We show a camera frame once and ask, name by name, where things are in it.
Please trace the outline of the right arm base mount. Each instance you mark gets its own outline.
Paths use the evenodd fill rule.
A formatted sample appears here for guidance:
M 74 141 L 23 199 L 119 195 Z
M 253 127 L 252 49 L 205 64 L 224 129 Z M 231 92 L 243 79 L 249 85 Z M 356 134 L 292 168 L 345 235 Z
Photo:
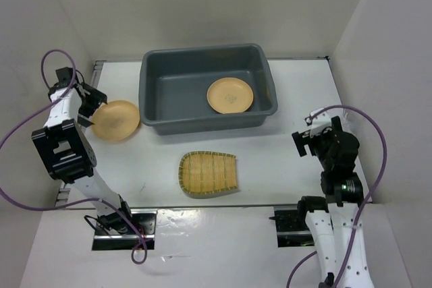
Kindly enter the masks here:
M 275 206 L 273 210 L 269 219 L 275 223 L 279 248 L 314 246 L 313 237 L 294 205 Z

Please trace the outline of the yellow bear plate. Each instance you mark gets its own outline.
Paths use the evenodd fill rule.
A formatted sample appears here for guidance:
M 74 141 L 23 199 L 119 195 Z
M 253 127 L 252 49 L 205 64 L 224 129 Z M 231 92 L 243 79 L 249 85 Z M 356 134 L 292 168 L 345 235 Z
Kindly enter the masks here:
M 131 136 L 140 124 L 136 105 L 126 100 L 115 100 L 100 106 L 92 116 L 91 129 L 102 140 L 118 142 Z
M 243 113 L 253 103 L 254 92 L 250 85 L 238 78 L 221 78 L 207 90 L 207 102 L 221 114 Z

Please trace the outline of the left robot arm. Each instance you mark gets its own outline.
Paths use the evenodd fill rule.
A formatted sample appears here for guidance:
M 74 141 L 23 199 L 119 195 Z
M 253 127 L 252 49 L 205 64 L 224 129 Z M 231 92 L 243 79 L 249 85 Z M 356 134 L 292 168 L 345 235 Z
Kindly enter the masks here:
M 95 111 L 107 103 L 106 94 L 80 82 L 73 69 L 56 70 L 58 82 L 49 88 L 54 104 L 44 126 L 31 138 L 48 174 L 78 189 L 97 210 L 96 222 L 106 233 L 130 234 L 134 216 L 128 204 L 98 174 L 97 158 L 84 135 Z

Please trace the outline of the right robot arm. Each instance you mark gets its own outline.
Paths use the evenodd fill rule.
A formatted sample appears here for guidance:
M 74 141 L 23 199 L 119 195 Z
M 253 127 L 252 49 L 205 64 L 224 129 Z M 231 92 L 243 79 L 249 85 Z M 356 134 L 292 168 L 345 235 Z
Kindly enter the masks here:
M 309 229 L 321 267 L 320 287 L 373 287 L 369 274 L 361 220 L 364 200 L 355 172 L 359 142 L 342 129 L 339 117 L 313 112 L 308 129 L 292 135 L 300 156 L 316 156 L 323 168 L 323 196 L 304 196 L 296 222 Z

